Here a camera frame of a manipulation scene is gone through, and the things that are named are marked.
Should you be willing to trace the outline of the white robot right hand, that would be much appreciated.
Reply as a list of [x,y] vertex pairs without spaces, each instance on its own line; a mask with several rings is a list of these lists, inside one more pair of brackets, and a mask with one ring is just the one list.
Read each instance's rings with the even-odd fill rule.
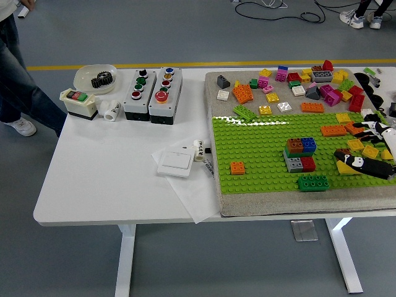
[[[394,128],[375,121],[354,123],[353,126],[367,128],[365,131],[357,133],[355,137],[360,137],[363,141],[371,141],[373,144],[384,142],[395,159]],[[371,158],[354,157],[343,152],[334,152],[334,156],[360,173],[386,180],[395,177],[395,165]]]

